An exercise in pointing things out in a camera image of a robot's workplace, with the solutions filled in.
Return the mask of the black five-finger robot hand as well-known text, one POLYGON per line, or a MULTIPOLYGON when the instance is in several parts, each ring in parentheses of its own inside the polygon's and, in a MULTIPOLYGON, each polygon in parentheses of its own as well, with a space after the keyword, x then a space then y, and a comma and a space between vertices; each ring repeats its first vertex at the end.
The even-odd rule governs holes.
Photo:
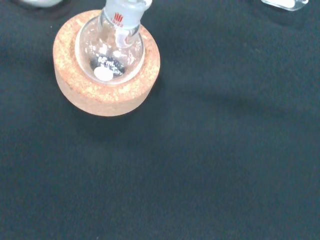
POLYGON ((62 1, 63 0, 20 0, 19 2, 36 8, 50 8, 60 4, 62 1))

